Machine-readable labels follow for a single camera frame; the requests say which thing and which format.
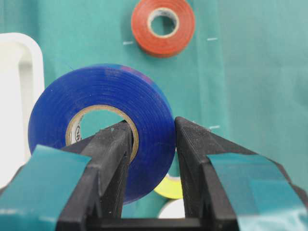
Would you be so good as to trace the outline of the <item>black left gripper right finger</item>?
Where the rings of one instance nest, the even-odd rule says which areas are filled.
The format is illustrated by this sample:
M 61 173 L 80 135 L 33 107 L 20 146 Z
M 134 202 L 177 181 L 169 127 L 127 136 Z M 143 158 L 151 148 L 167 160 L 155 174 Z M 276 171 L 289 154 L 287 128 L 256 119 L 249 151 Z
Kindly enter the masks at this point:
M 185 118 L 175 120 L 185 215 L 212 231 L 305 231 L 308 196 L 284 167 Z

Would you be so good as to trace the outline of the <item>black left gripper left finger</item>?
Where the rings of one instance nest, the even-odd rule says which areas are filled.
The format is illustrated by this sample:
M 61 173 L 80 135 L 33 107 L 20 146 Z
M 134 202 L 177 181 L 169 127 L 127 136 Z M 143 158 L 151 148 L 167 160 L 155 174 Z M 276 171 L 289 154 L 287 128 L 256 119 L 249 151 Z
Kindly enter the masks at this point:
M 119 217 L 132 131 L 121 121 L 62 149 L 38 145 L 0 191 L 3 231 L 84 231 L 87 218 Z

